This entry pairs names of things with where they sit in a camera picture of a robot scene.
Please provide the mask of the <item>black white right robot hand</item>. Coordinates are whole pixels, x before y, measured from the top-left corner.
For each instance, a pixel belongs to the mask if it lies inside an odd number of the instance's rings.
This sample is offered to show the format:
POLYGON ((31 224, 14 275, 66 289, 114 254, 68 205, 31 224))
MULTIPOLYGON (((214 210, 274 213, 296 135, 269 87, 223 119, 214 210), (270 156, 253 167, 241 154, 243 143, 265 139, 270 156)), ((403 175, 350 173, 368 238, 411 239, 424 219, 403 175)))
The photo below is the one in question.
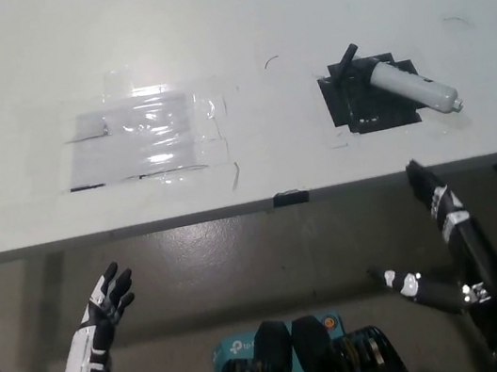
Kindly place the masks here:
POLYGON ((432 170, 406 165, 409 185, 429 210, 457 269, 455 283, 429 280, 420 272, 369 267, 377 282, 407 301, 449 314, 469 314, 489 349, 497 353, 497 253, 471 210, 432 170))

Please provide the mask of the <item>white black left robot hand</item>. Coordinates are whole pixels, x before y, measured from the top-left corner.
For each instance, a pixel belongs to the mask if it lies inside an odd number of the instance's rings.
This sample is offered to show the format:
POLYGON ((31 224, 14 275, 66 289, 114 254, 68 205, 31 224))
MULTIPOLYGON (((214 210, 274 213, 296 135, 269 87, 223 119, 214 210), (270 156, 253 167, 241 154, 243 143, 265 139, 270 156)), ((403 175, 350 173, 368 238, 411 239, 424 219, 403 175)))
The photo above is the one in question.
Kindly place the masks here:
POLYGON ((119 271, 112 262, 98 279, 73 333, 64 372, 111 372, 116 329, 135 298, 131 276, 131 269, 119 271))

